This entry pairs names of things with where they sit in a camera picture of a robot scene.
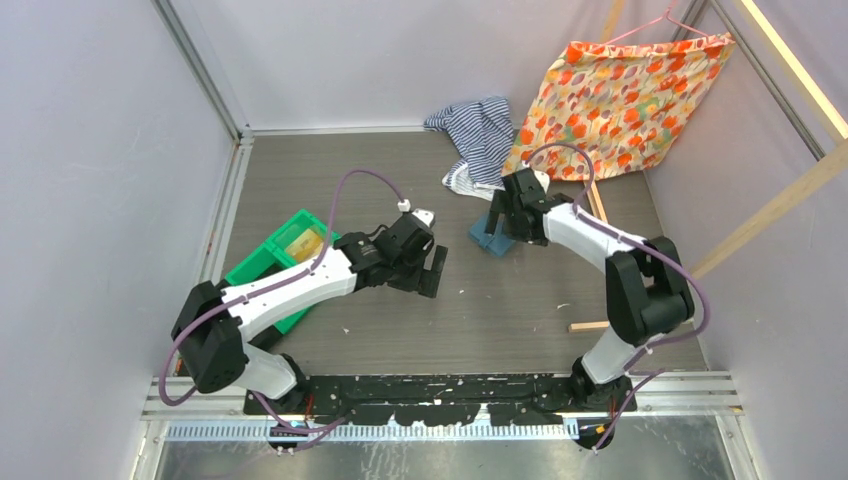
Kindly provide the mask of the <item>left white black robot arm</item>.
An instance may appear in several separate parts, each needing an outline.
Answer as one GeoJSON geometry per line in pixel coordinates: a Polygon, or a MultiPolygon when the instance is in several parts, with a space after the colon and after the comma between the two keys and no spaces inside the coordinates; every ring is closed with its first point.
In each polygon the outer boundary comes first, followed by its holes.
{"type": "Polygon", "coordinates": [[[302,370],[290,356],[262,350],[253,340],[285,317],[365,288],[435,297],[448,250],[435,244],[434,223],[433,212],[416,209],[374,238],[343,235],[303,270],[289,268],[241,286],[195,285],[171,332],[193,391],[238,386],[284,414],[298,412],[307,398],[302,370]]]}

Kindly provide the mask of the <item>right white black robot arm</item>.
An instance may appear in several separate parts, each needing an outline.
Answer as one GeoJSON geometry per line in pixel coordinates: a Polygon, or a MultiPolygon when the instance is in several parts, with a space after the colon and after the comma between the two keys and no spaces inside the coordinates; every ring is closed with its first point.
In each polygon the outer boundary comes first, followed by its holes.
{"type": "Polygon", "coordinates": [[[527,244],[564,246],[604,274],[609,325],[575,361],[566,383],[574,404],[596,410],[619,386],[638,351],[690,320],[695,304],[670,239],[645,239],[614,228],[570,197],[548,195],[548,184],[545,173],[532,169],[504,177],[485,230],[527,244]]]}

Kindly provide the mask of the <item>blue card holder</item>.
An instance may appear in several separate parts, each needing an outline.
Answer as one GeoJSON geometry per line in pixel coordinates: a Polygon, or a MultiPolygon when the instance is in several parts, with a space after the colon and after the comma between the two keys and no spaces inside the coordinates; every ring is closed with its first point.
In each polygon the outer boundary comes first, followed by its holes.
{"type": "Polygon", "coordinates": [[[469,238],[481,249],[496,257],[503,257],[516,241],[503,233],[503,222],[498,221],[493,234],[485,231],[487,217],[481,216],[469,229],[469,238]]]}

